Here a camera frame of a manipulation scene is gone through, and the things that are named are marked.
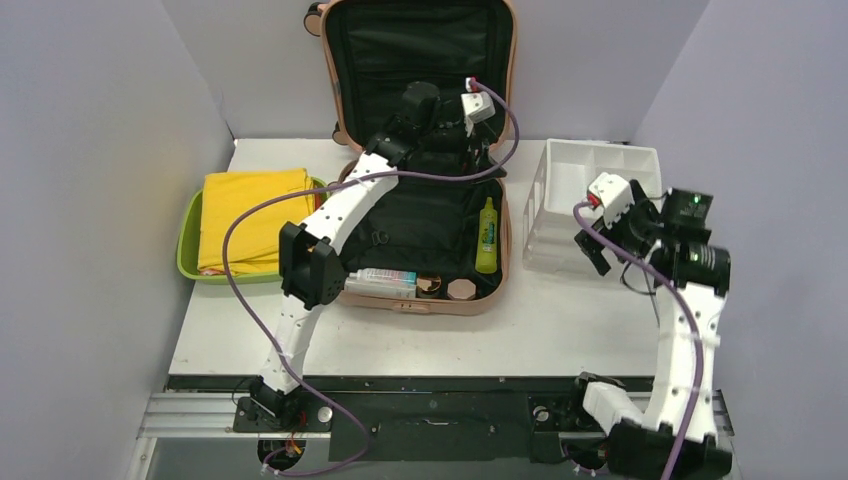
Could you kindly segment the pink hard-shell suitcase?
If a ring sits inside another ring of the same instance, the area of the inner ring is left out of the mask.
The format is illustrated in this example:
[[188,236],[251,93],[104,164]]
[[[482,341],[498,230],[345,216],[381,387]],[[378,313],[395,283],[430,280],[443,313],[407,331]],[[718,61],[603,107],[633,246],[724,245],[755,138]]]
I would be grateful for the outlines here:
[[[333,139],[362,153],[368,140],[400,108],[415,81],[436,85],[442,101],[438,120],[464,120],[460,95],[465,79],[490,94],[496,109],[486,120],[498,139],[491,147],[494,178],[473,184],[402,178],[357,225],[340,255],[348,271],[377,268],[439,276],[438,298],[399,299],[344,292],[349,305],[415,313],[479,315],[503,292],[510,264],[512,229],[505,169],[494,151],[512,125],[509,100],[516,47],[515,15],[507,1],[330,1],[316,2],[305,29],[319,37],[328,65],[337,122]],[[477,169],[436,169],[433,130],[409,160],[411,170],[439,175]],[[498,213],[498,269],[475,270],[479,213],[492,197]],[[470,301],[452,301],[447,285],[469,279]]]

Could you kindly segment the white plastic drawer organizer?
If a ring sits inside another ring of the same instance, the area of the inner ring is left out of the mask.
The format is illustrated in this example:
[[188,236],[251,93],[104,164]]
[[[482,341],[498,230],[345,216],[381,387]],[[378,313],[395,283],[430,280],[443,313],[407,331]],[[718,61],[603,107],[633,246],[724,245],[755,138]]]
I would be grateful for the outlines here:
[[585,199],[589,184],[604,172],[639,181],[652,197],[663,192],[654,148],[562,139],[545,142],[523,212],[525,269],[592,282],[610,282],[620,273],[621,265],[605,251],[612,270],[599,276],[574,241],[581,228],[573,217],[573,206]]

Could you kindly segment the yellow box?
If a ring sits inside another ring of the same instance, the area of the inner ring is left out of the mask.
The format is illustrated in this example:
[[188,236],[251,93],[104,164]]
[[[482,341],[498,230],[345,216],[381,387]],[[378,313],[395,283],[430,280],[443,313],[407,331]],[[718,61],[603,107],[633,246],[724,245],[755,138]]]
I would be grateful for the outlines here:
[[[275,197],[313,187],[314,180],[304,168],[207,175],[201,194],[199,273],[206,276],[224,273],[224,237],[240,215]],[[315,199],[299,196],[263,208],[240,222],[228,247],[232,275],[275,273],[279,230],[287,222],[300,223],[314,211]]]

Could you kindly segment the green plastic tray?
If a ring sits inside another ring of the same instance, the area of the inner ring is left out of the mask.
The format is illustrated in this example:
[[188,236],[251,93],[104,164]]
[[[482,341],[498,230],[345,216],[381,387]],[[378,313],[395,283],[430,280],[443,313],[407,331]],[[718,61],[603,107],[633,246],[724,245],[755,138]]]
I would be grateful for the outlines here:
[[[316,177],[312,178],[314,180],[314,187],[309,190],[295,193],[297,195],[295,198],[299,196],[313,197],[315,199],[316,211],[320,206],[322,206],[323,202],[326,201],[328,194],[326,192],[321,193],[319,191],[321,188],[324,188],[326,184]],[[206,276],[200,274],[197,267],[202,189],[203,187],[192,197],[184,215],[183,225],[179,234],[177,245],[176,264],[180,273],[190,280],[210,285],[226,285],[228,283],[228,279],[225,269],[222,275]],[[232,275],[232,277],[238,284],[276,283],[281,280],[278,269],[275,273],[271,274]]]

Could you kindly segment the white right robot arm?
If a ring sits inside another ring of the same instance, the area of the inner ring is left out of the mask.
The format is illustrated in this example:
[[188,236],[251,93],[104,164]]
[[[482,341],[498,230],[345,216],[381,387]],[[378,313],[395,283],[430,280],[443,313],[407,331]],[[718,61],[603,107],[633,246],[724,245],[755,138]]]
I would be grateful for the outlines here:
[[637,187],[592,186],[573,213],[581,228],[575,240],[599,274],[610,269],[603,256],[609,250],[653,281],[658,337],[650,398],[639,408],[623,387],[588,377],[565,398],[564,413],[578,427],[601,427],[615,475],[721,479],[734,455],[720,444],[713,373],[731,257],[709,243],[711,196],[671,189],[656,205]]

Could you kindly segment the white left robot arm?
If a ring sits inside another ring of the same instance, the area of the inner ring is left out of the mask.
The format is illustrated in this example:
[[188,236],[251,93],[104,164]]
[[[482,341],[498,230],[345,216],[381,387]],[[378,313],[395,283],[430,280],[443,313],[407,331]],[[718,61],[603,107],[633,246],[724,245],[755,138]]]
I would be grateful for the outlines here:
[[473,184],[494,178],[501,164],[474,173],[439,175],[411,170],[409,160],[434,129],[441,113],[439,88],[428,82],[410,83],[393,113],[363,147],[344,181],[325,187],[328,200],[298,224],[285,223],[279,233],[279,273],[282,277],[282,316],[291,324],[289,338],[265,329],[273,350],[259,376],[250,384],[259,416],[272,429],[291,427],[300,414],[292,394],[316,390],[301,377],[303,362],[317,320],[325,306],[342,292],[349,277],[340,257],[357,225],[402,178],[439,183]]

